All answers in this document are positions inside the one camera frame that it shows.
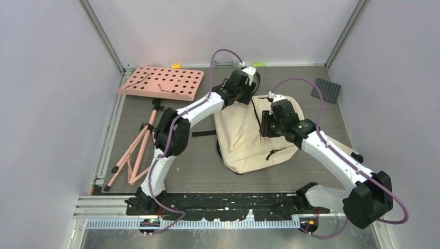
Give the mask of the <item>cream canvas backpack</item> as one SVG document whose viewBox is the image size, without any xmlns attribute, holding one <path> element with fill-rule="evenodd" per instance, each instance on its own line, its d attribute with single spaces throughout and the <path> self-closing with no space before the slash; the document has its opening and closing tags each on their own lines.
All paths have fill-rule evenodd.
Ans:
<svg viewBox="0 0 440 249">
<path fill-rule="evenodd" d="M 298 148 L 284 137 L 264 137 L 259 130 L 262 112 L 270 109 L 265 95 L 250 104 L 235 102 L 214 113 L 214 130 L 193 132 L 193 137 L 217 136 L 217 153 L 223 164 L 238 174 L 261 170 L 290 160 Z"/>
</svg>

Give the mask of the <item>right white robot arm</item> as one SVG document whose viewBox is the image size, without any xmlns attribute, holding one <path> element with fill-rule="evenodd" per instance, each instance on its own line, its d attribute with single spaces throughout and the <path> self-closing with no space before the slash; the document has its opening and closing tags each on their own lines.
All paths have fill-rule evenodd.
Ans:
<svg viewBox="0 0 440 249">
<path fill-rule="evenodd" d="M 392 183 L 384 171 L 375 173 L 345 154 L 310 119 L 299 119 L 293 104 L 283 95 L 269 93 L 270 109 L 262 112 L 263 137 L 283 137 L 324 165 L 344 189 L 308 183 L 297 190 L 297 208 L 303 213 L 315 207 L 344 213 L 364 229 L 393 209 Z"/>
</svg>

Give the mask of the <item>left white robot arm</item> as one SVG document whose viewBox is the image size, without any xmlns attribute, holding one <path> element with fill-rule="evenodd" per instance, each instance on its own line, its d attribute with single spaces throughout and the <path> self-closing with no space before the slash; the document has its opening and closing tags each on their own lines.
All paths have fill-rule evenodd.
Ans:
<svg viewBox="0 0 440 249">
<path fill-rule="evenodd" d="M 201 99 L 174 110 L 164 111 L 155 130 L 155 149 L 149 171 L 136 192 L 139 208 L 147 215 L 155 214 L 159 208 L 156 198 L 173 161 L 187 147 L 192 127 L 220 112 L 235 102 L 249 104 L 259 80 L 256 68 L 246 66 L 234 70 L 220 85 L 214 86 Z"/>
</svg>

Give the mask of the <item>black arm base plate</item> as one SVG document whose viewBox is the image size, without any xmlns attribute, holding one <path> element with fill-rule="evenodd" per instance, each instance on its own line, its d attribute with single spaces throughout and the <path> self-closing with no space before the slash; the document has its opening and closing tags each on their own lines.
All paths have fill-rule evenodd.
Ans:
<svg viewBox="0 0 440 249">
<path fill-rule="evenodd" d="M 143 193 L 127 200 L 126 214 L 130 216 L 158 215 L 164 220 L 213 222 L 242 221 L 253 214 L 256 221 L 289 220 L 292 215 L 328 214 L 329 209 L 312 207 L 303 197 L 285 192 L 247 193 L 167 193 L 156 203 Z"/>
</svg>

